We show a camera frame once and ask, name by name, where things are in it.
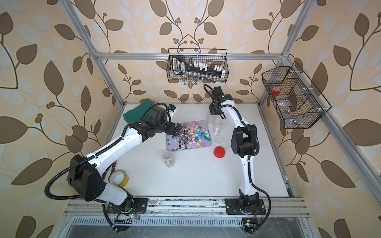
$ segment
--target purple tray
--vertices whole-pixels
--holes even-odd
[[[200,131],[197,131],[195,126],[192,126],[193,124],[196,124],[196,123],[198,123]],[[208,129],[208,123],[206,121],[190,121],[190,122],[184,122],[181,124],[183,125],[183,128],[181,129],[181,136],[171,136],[168,134],[166,136],[167,149],[169,151],[191,150],[191,149],[208,147],[212,144],[212,141],[210,138],[211,131]],[[208,132],[208,133],[205,133],[205,132],[204,133],[205,135],[209,135],[208,136],[209,140],[205,139],[205,135],[199,135],[201,137],[200,138],[201,142],[199,142],[199,139],[197,139],[198,137],[195,137],[195,141],[192,141],[193,136],[191,135],[192,134],[191,130],[193,130],[194,135],[195,135],[194,133],[195,131],[200,132],[198,134],[201,134],[201,132],[203,132],[202,128],[205,128],[205,131]]]

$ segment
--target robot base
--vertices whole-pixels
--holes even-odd
[[[257,215],[266,215],[262,199],[259,200],[259,206],[254,206],[251,211],[242,211],[238,199],[225,199],[225,205],[228,215],[255,215],[255,210],[257,210]]]

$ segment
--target wallpaper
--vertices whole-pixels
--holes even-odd
[[[168,82],[166,61],[108,60],[106,67],[126,102],[210,102],[202,82],[187,82],[175,78]],[[274,67],[271,61],[228,61],[227,83],[209,83],[220,86],[236,102],[257,102],[264,87],[261,74]]]
[[[48,199],[45,185],[75,154],[100,148],[119,110],[56,3],[0,1],[2,237],[54,235],[68,201]],[[76,193],[66,176],[53,194]]]
[[[381,173],[381,2],[315,6],[291,59],[332,104],[332,113]]]
[[[378,173],[380,11],[375,0],[318,0],[290,55],[327,97],[334,116]],[[270,101],[264,111],[316,232],[322,238],[379,237],[381,207],[324,123],[284,129]]]
[[[72,0],[99,52],[280,53],[301,0]]]

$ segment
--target plastic tray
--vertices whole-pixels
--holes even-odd
[[[197,149],[197,148],[203,148],[203,147],[210,146],[212,144],[210,137],[209,137],[210,140],[201,138],[201,140],[202,140],[201,142],[199,142],[199,140],[195,138],[195,143],[191,143],[191,144],[189,143],[189,141],[187,141],[187,139],[185,139],[185,140],[183,139],[183,141],[181,143],[179,143],[179,139],[181,138],[181,136],[183,136],[184,134],[187,135],[187,133],[183,132],[184,125],[187,125],[187,127],[190,126],[190,128],[189,128],[189,134],[190,134],[191,133],[190,130],[194,127],[192,125],[196,124],[196,123],[198,123],[198,126],[200,127],[201,132],[202,132],[201,129],[205,128],[205,131],[208,131],[209,135],[211,134],[211,131],[208,128],[208,123],[206,121],[190,121],[190,122],[181,123],[183,125],[183,129],[181,130],[182,135],[171,136],[171,135],[167,134],[167,136],[166,136],[167,149],[169,151],[182,151],[182,150],[191,150],[191,149]]]

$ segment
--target small glass vial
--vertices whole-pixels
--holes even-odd
[[[165,165],[168,167],[168,168],[171,168],[174,166],[174,161],[173,161],[173,158],[172,158],[172,153],[170,151],[166,151],[163,153],[163,159],[165,161]]]

